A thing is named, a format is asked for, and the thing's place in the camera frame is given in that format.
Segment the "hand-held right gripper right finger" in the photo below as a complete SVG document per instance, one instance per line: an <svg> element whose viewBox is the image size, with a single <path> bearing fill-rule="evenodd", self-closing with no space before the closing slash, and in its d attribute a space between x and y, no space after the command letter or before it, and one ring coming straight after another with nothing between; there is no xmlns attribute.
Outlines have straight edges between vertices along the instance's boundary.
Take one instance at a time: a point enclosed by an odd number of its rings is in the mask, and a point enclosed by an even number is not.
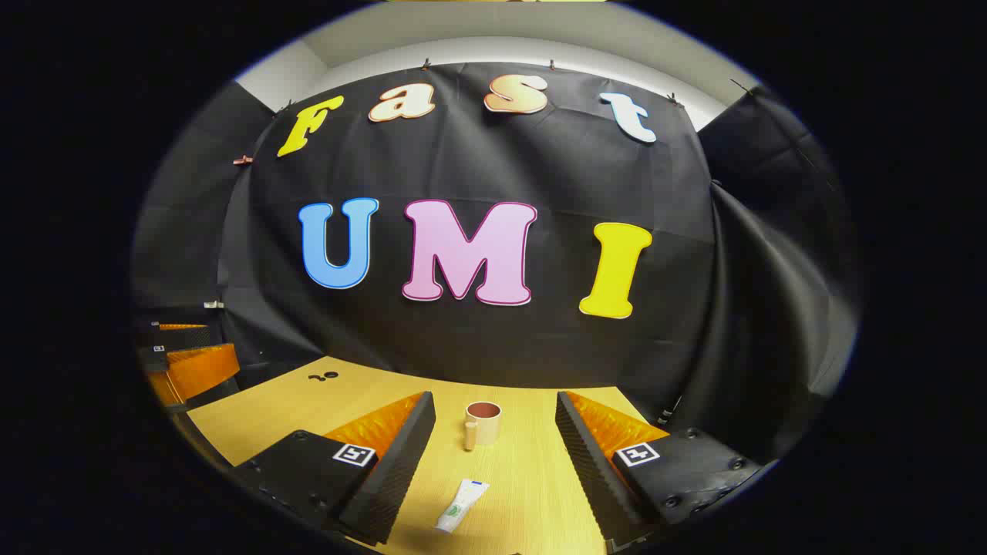
<svg viewBox="0 0 987 555"><path fill-rule="evenodd" d="M663 431L571 391L554 421L609 552L695 526L766 471L694 426Z"/></svg>

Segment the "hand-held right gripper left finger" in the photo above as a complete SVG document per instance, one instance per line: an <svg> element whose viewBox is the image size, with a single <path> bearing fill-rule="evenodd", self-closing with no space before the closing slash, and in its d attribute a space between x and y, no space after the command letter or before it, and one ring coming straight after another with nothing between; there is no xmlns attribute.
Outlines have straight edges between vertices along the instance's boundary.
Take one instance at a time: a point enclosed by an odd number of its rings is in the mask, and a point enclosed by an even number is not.
<svg viewBox="0 0 987 555"><path fill-rule="evenodd" d="M231 475L308 526L375 546L390 537L434 425L423 391L324 435L290 432Z"/></svg>

